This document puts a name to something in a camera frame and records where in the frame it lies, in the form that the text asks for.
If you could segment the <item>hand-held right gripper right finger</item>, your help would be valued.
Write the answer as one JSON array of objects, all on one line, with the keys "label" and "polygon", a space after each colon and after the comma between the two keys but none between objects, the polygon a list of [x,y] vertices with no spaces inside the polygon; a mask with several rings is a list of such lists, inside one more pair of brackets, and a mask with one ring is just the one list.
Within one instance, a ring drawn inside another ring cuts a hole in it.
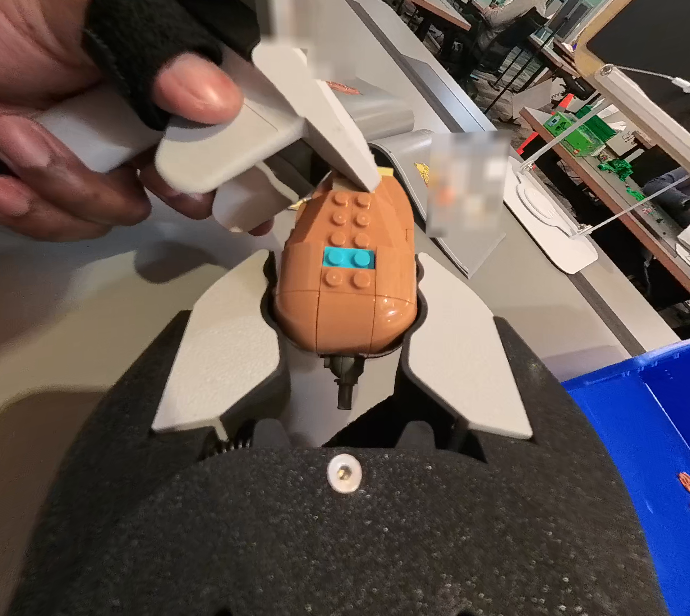
[{"label": "hand-held right gripper right finger", "polygon": [[417,261],[418,319],[404,337],[400,366],[425,394],[471,430],[532,438],[495,315],[429,254],[420,253]]}]

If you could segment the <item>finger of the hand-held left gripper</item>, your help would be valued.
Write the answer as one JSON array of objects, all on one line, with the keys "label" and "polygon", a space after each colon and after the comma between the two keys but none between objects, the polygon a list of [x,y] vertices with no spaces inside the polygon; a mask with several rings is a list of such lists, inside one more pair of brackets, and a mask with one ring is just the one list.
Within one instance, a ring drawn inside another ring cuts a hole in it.
[{"label": "finger of the hand-held left gripper", "polygon": [[171,119],[155,165],[163,180],[186,194],[218,189],[303,140],[332,170],[372,192],[379,173],[367,140],[330,86],[313,76],[303,51],[255,46],[249,60],[222,46],[221,69],[244,103],[224,124]]},{"label": "finger of the hand-held left gripper", "polygon": [[212,217],[228,231],[249,232],[296,202],[298,192],[260,162],[220,185]]}]

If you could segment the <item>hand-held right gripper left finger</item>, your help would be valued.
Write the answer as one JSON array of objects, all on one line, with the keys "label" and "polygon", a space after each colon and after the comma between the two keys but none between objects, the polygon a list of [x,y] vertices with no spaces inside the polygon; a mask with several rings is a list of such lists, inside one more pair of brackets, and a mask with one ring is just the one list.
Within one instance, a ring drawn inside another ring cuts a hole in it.
[{"label": "hand-held right gripper left finger", "polygon": [[285,342],[271,317],[275,254],[259,250],[194,303],[152,431],[237,433],[289,400]]}]

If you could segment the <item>brown brick model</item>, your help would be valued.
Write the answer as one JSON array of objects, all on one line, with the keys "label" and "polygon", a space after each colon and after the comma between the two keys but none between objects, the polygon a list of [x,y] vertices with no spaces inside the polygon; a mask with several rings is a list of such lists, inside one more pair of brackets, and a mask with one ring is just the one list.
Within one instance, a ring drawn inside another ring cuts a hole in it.
[{"label": "brown brick model", "polygon": [[417,293],[414,215],[396,177],[368,192],[330,176],[299,205],[274,314],[284,335],[332,372],[340,410],[351,409],[364,362],[401,343]]}]

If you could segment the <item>large blue storage bin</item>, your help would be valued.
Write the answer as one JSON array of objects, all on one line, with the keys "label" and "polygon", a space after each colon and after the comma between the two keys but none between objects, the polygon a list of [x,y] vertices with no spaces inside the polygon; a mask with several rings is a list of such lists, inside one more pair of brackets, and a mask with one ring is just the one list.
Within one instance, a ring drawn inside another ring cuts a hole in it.
[{"label": "large blue storage bin", "polygon": [[562,383],[617,466],[671,615],[689,614],[689,341]]}]

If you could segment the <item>grey desk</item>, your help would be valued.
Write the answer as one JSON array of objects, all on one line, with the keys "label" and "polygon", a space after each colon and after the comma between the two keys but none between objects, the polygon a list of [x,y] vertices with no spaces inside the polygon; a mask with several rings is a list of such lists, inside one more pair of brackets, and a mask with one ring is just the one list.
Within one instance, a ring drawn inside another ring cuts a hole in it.
[{"label": "grey desk", "polygon": [[[253,241],[155,201],[152,216],[68,244],[1,233],[1,611],[57,468],[103,394],[181,310],[255,249],[281,250],[294,212]],[[567,276],[508,208],[468,284],[560,381],[679,341],[615,264]]]}]

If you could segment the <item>neighbouring wooden desk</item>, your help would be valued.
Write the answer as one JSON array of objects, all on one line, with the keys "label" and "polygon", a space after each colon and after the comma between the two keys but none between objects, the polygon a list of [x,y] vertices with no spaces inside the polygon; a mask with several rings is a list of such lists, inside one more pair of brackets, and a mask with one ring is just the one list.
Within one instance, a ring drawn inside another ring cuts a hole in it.
[{"label": "neighbouring wooden desk", "polygon": [[[566,172],[566,163],[554,150],[541,156],[536,167],[556,192],[565,198],[580,224],[599,224],[612,212],[575,175]],[[689,300],[689,291],[659,259],[647,258],[649,251],[621,219],[595,231],[592,240],[657,310]]]}]

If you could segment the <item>person's left hand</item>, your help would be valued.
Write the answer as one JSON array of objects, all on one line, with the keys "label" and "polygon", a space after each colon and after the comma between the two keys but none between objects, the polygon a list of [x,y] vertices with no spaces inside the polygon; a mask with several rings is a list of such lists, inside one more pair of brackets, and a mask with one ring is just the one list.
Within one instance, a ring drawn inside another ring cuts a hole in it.
[{"label": "person's left hand", "polygon": [[109,79],[149,127],[173,115],[226,123],[243,96],[221,59],[218,41],[176,0],[1,0],[1,228],[92,240],[146,220],[149,193],[208,219],[215,192],[168,185],[151,149],[94,172],[35,117]]}]

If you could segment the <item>grey instruction booklet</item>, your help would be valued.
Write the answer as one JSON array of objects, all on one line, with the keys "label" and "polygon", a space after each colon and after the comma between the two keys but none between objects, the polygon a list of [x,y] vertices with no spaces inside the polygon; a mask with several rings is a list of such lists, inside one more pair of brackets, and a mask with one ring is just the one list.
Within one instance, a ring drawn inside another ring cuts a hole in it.
[{"label": "grey instruction booklet", "polygon": [[415,129],[412,108],[381,88],[358,78],[328,85],[361,130],[376,163],[392,167],[422,228],[427,227],[431,192],[432,226],[426,235],[471,278],[505,236],[500,220],[508,139]]}]

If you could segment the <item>green brick pieces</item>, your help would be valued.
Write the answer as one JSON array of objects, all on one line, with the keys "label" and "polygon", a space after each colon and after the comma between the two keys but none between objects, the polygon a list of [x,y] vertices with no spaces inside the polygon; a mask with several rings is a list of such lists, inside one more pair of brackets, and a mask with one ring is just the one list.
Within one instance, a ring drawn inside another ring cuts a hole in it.
[{"label": "green brick pieces", "polygon": [[[559,136],[566,129],[574,125],[582,115],[590,111],[585,106],[575,114],[572,112],[556,111],[544,121],[543,126],[553,136]],[[577,163],[602,187],[615,192],[621,199],[622,207],[631,206],[634,202],[641,202],[645,197],[643,186],[651,179],[647,171],[654,166],[647,163],[649,150],[635,136],[635,130],[626,129],[626,123],[609,124],[599,114],[587,122],[579,125],[572,133],[562,139],[557,146],[562,146]],[[673,227],[673,221],[656,204],[656,200],[636,207],[631,213],[645,224]]]}]

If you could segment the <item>black panel with wooden frame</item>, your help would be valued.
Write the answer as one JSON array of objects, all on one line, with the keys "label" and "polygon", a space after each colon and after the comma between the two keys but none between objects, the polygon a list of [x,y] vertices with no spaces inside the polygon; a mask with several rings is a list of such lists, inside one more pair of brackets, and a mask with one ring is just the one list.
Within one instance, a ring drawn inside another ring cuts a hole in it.
[{"label": "black panel with wooden frame", "polygon": [[608,0],[583,29],[575,66],[605,64],[689,78],[689,0]]}]

